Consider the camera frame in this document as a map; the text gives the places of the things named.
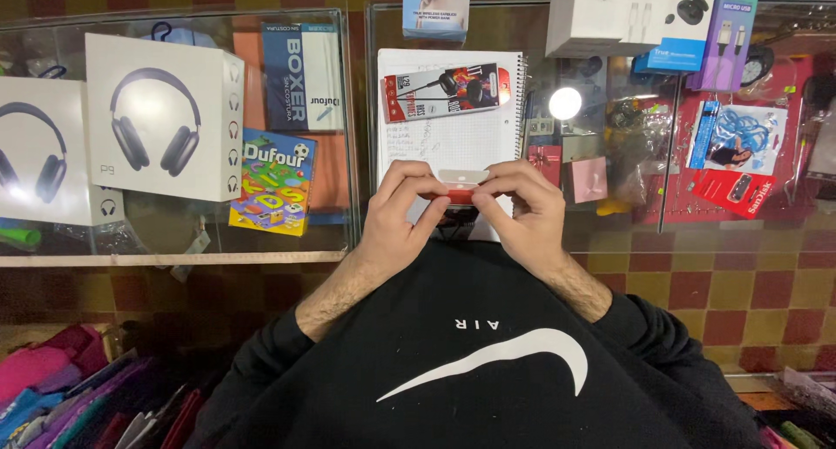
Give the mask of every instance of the red gift box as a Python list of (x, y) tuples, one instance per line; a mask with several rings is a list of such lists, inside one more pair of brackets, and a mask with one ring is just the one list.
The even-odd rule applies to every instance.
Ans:
[(560, 187), (560, 145), (537, 145), (528, 147), (528, 161), (553, 185)]

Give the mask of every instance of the hand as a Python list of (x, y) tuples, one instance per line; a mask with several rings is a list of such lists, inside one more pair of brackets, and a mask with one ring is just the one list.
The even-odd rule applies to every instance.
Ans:
[[(541, 281), (551, 284), (569, 261), (563, 251), (563, 193), (527, 160), (487, 167), (491, 174), (473, 190), (473, 205), (491, 223), (508, 255)], [(509, 195), (514, 217), (495, 196)]]
[[(374, 281), (383, 284), (408, 267), (426, 245), (450, 204), (447, 187), (425, 162), (395, 160), (369, 200), (363, 237), (352, 255)], [(406, 211), (417, 196), (436, 195), (413, 226)]]

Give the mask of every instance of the black hook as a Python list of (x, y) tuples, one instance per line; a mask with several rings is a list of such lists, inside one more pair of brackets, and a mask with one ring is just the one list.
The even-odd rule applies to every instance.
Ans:
[(160, 27), (160, 25), (162, 25), (162, 26), (164, 26), (164, 27), (167, 27), (167, 28), (168, 28), (168, 30), (167, 30), (166, 32), (164, 32), (164, 33), (162, 34), (162, 36), (160, 36), (160, 42), (165, 42), (165, 37), (167, 37), (168, 35), (172, 34), (172, 25), (170, 25), (170, 24), (166, 23), (165, 21), (159, 21), (159, 22), (157, 22), (157, 23), (155, 23), (155, 24), (154, 24), (154, 27), (152, 27), (152, 41), (156, 41), (156, 38), (155, 38), (155, 36), (156, 36), (156, 29), (157, 29), (158, 27)]
[(55, 70), (57, 70), (57, 71), (58, 71), (58, 73), (56, 73), (55, 75), (53, 75), (53, 76), (49, 77), (49, 78), (51, 78), (51, 79), (53, 79), (53, 80), (55, 80), (56, 78), (61, 78), (61, 77), (63, 77), (63, 76), (64, 76), (64, 74), (65, 74), (65, 73), (67, 73), (67, 68), (66, 68), (66, 67), (64, 67), (63, 65), (53, 65), (52, 67), (50, 67), (50, 68), (48, 68), (48, 69), (46, 69), (46, 70), (42, 71), (42, 72), (41, 72), (41, 73), (40, 73), (37, 77), (38, 77), (38, 78), (46, 78), (46, 77), (47, 77), (47, 75), (48, 75), (51, 71), (55, 71)]

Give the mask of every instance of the hairy forearm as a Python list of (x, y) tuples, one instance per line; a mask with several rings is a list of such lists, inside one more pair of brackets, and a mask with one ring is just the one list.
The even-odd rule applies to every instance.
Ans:
[(564, 251), (558, 263), (560, 266), (546, 277), (545, 283), (578, 315), (594, 324), (610, 310), (613, 294), (575, 262), (569, 253)]
[(318, 343), (334, 322), (381, 284), (374, 265), (350, 253), (319, 288), (296, 307), (302, 333)]

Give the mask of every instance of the nike swoosh logo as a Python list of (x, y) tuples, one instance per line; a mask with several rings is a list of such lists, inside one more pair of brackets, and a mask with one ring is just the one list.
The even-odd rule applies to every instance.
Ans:
[(328, 116), (329, 112), (331, 112), (332, 110), (334, 110), (334, 107), (333, 107), (333, 106), (329, 106), (329, 107), (327, 107), (327, 108), (326, 108), (326, 109), (322, 112), (322, 114), (319, 114), (319, 117), (318, 117), (316, 120), (317, 120), (317, 121), (321, 121), (321, 120), (322, 120), (322, 118), (324, 118), (325, 116)]
[(589, 363), (586, 360), (586, 354), (583, 352), (583, 348), (580, 347), (580, 344), (574, 338), (560, 330), (538, 328), (516, 338), (488, 345), (475, 351), (466, 358), (424, 372), (388, 394), (383, 395), (377, 401), (382, 401), (404, 390), (426, 384), (433, 380), (450, 377), (451, 375), (465, 374), (487, 363), (518, 359), (537, 353), (552, 353), (566, 361), (566, 364), (570, 366), (570, 370), (572, 371), (575, 396), (578, 396), (581, 388), (583, 388), (583, 382), (586, 381), (586, 373), (589, 368)]

